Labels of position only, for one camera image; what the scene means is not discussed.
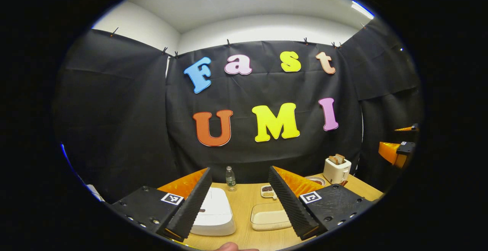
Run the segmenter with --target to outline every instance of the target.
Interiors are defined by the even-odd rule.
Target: plastic bottle
[[[232,171],[232,167],[227,166],[227,171],[225,172],[225,180],[227,181],[227,186],[229,187],[229,191],[233,192],[236,189],[236,175],[234,171]]]

